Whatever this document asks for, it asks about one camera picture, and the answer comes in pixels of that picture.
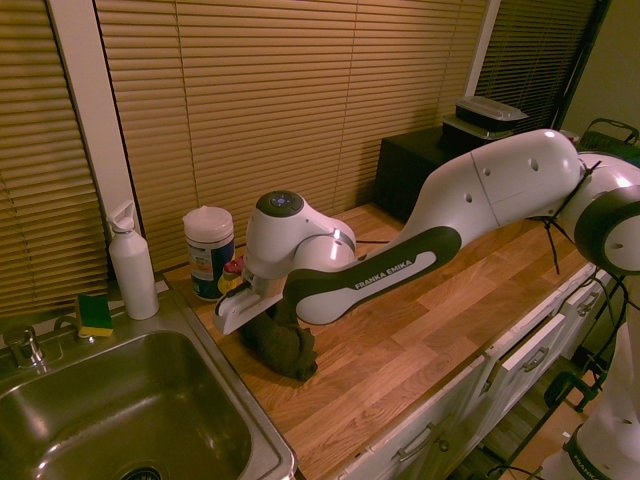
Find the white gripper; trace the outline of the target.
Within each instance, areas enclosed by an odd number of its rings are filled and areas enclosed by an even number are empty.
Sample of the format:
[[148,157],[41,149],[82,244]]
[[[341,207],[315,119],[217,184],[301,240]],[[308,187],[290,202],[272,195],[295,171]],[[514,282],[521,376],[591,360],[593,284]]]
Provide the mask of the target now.
[[244,281],[218,301],[214,311],[214,326],[220,333],[229,335],[280,301],[283,289],[283,279],[268,281],[258,288],[259,292],[248,281]]

